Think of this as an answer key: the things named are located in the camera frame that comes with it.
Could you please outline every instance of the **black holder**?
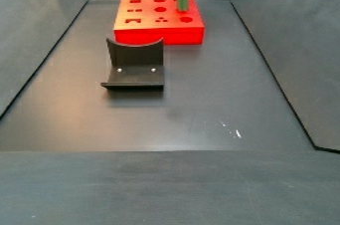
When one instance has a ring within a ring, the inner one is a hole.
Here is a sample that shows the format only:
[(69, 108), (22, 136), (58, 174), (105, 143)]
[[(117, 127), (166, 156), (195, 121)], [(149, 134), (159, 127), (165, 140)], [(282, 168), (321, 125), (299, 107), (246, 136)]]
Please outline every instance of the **black holder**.
[(106, 89), (115, 88), (162, 88), (163, 72), (163, 39), (142, 46), (118, 44), (106, 39), (111, 71)]

